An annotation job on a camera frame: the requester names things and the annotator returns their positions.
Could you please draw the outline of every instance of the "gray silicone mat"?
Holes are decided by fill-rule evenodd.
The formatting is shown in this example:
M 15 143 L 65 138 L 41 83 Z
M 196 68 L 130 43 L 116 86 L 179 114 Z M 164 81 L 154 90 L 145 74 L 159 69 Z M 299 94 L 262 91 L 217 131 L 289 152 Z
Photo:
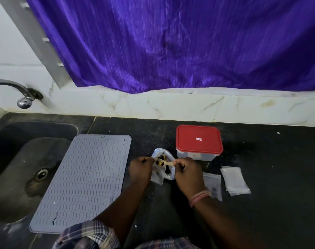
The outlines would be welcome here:
M 61 233 L 92 220 L 121 193 L 131 137 L 76 136 L 35 215 L 30 230 Z

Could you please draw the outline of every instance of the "purple curtain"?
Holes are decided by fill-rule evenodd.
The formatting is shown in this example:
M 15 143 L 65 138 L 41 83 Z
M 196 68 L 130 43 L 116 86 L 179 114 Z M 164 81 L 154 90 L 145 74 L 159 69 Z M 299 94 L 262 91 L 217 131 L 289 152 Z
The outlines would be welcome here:
M 27 0 L 78 87 L 315 90 L 315 0 Z

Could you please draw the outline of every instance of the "hand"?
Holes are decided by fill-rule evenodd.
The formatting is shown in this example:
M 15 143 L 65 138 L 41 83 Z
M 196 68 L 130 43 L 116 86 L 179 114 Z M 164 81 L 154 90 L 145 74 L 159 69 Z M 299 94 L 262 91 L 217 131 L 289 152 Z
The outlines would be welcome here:
M 152 165 L 155 159 L 151 157 L 138 157 L 130 163 L 130 177 L 133 184 L 146 188 L 152 176 Z
M 206 189 L 201 167 L 192 158 L 179 158 L 174 160 L 173 164 L 177 185 L 188 200 Z

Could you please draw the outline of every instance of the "bracelet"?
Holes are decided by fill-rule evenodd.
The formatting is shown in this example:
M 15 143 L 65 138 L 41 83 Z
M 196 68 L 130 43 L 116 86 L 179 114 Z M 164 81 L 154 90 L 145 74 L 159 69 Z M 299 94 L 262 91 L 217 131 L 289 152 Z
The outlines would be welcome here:
M 212 194 L 208 190 L 201 191 L 194 195 L 191 200 L 189 201 L 190 207 L 192 208 L 195 203 L 197 203 L 199 200 L 203 199 L 204 197 L 210 197 Z

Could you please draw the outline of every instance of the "clear plastic bag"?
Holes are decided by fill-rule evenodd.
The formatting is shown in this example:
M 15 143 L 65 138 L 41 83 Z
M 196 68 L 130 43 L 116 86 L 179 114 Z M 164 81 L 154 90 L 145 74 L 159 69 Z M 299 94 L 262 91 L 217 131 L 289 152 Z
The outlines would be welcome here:
M 241 168 L 222 166 L 221 172 L 226 184 L 226 190 L 230 196 L 251 194 L 250 189 L 244 181 Z
M 216 197 L 218 200 L 222 201 L 221 175 L 203 172 L 203 176 L 205 186 L 212 194 L 212 197 Z
M 168 162 L 173 162 L 175 158 L 170 154 L 170 152 L 166 149 L 163 148 L 156 148 L 152 154 L 153 158 L 158 158 L 160 155 L 165 155 L 167 158 Z M 166 173 L 167 166 L 169 167 L 170 173 Z M 169 165 L 156 165 L 153 164 L 153 171 L 152 171 L 152 177 L 150 180 L 152 182 L 155 182 L 157 184 L 162 185 L 163 180 L 168 179 L 168 180 L 174 180 L 175 179 L 175 167 L 174 166 L 169 166 Z

